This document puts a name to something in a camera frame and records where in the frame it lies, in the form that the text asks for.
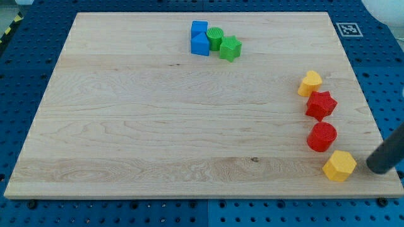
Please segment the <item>white rounded robot base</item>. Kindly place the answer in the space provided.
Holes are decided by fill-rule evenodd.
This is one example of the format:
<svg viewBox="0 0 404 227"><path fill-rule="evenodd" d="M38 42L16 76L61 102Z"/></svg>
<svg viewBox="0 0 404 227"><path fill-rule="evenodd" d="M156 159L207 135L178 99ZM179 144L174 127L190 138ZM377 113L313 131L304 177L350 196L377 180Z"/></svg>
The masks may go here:
<svg viewBox="0 0 404 227"><path fill-rule="evenodd" d="M370 14L388 26L403 26L403 0L362 0Z"/></svg>

